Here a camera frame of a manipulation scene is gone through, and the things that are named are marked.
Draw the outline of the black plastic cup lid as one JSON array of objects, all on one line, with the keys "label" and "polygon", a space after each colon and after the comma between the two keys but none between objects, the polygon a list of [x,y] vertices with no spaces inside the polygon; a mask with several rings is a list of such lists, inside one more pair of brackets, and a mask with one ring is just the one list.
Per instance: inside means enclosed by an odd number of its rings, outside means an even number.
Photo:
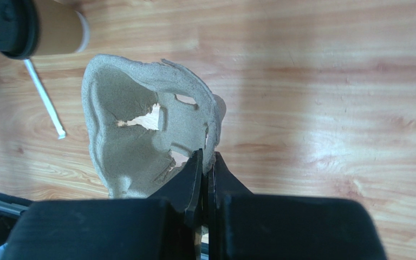
[{"label": "black plastic cup lid", "polygon": [[0,52],[14,60],[30,58],[37,48],[40,21],[32,0],[0,0]]}]

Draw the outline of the cardboard cup carrier tray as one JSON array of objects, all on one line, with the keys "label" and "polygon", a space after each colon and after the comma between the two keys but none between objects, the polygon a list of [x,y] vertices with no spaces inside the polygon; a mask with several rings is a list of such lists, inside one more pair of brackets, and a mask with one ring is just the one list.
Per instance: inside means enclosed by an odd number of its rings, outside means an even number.
[{"label": "cardboard cup carrier tray", "polygon": [[149,197],[197,150],[202,172],[212,168],[226,104],[186,67],[99,54],[81,98],[90,158],[110,198]]}]

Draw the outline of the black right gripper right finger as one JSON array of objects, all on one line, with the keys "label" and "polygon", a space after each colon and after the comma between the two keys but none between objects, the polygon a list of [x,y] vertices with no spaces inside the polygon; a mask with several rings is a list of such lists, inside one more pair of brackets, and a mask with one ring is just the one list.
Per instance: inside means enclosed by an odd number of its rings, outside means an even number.
[{"label": "black right gripper right finger", "polygon": [[209,259],[221,256],[221,211],[223,199],[227,195],[252,195],[253,193],[228,169],[219,152],[214,153],[214,165],[207,174],[207,227],[209,230]]}]

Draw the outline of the brown paper coffee cup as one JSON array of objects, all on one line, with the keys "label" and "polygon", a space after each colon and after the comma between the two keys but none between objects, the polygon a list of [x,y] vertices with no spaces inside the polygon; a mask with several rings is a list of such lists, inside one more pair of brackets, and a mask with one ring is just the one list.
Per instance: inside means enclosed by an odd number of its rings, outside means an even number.
[{"label": "brown paper coffee cup", "polygon": [[84,51],[90,28],[83,14],[57,1],[34,1],[38,40],[32,56],[63,55]]}]

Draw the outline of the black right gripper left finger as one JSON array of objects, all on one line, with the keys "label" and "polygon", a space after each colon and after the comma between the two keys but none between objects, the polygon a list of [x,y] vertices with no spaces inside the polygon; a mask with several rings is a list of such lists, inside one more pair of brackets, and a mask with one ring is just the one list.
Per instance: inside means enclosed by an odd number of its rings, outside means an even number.
[{"label": "black right gripper left finger", "polygon": [[200,259],[203,225],[203,150],[150,196],[165,203],[159,259]]}]

